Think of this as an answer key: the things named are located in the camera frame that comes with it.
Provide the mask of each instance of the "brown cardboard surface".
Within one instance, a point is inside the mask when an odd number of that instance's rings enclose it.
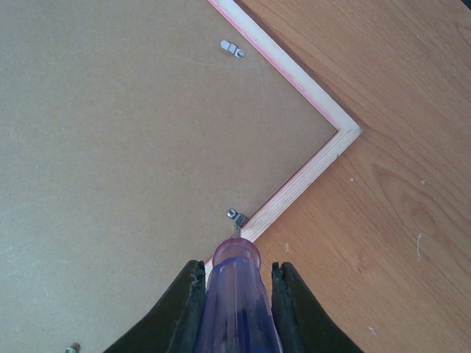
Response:
[[[335,132],[203,0],[2,2],[0,44],[0,352],[105,349]]]

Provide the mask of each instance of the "wooden table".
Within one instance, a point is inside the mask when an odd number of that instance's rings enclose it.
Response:
[[[469,352],[471,11],[244,3],[364,129],[257,242],[265,283],[293,262],[367,352]]]

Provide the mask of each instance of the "metal clip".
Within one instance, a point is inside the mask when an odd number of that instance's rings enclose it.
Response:
[[[241,228],[249,221],[242,213],[237,212],[233,208],[227,211],[227,217],[234,221],[234,235],[232,238],[241,237]]]
[[[245,51],[238,48],[234,43],[228,42],[227,40],[221,40],[221,48],[227,50],[230,53],[233,53],[235,57],[239,59],[245,57]]]

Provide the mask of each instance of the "screw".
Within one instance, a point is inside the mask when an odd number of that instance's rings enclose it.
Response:
[[[235,219],[237,215],[238,215],[238,212],[234,210],[233,208],[227,211],[227,217],[229,217],[230,219]]]
[[[65,353],[79,353],[80,352],[80,343],[73,342],[70,347],[65,350]]]

